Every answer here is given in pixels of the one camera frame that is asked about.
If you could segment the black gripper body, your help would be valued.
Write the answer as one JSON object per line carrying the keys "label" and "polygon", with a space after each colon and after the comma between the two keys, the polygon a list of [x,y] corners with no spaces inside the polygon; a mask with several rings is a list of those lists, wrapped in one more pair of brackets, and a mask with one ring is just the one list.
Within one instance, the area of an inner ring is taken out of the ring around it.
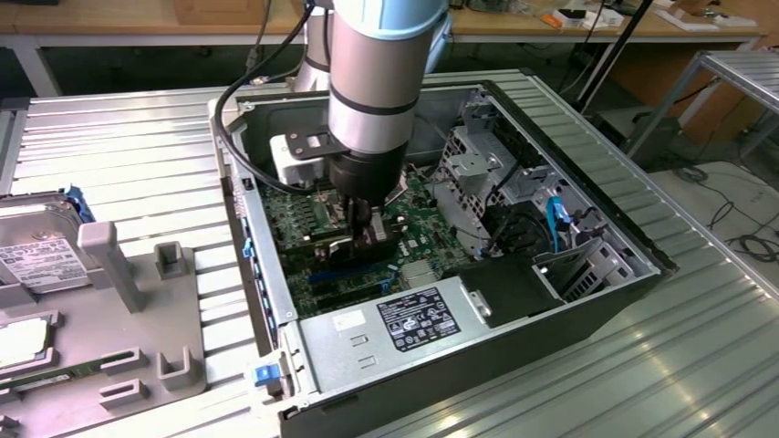
{"label": "black gripper body", "polygon": [[338,191],[366,202],[383,202],[395,190],[403,170],[408,143],[391,151],[348,151],[328,159],[328,178]]}

